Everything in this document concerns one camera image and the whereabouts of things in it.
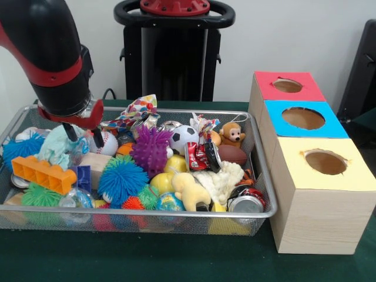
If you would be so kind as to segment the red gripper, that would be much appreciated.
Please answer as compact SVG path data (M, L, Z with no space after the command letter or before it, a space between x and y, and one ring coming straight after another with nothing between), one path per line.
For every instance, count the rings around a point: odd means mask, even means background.
M98 128L103 118L103 111L103 100L91 99L88 106L83 111L72 116L59 117L48 113L41 102L38 102L39 114L47 120L62 123L62 126L70 141L76 142L78 140L75 129L72 126L76 125L85 130L92 130L93 140L96 147L104 146L101 130Z

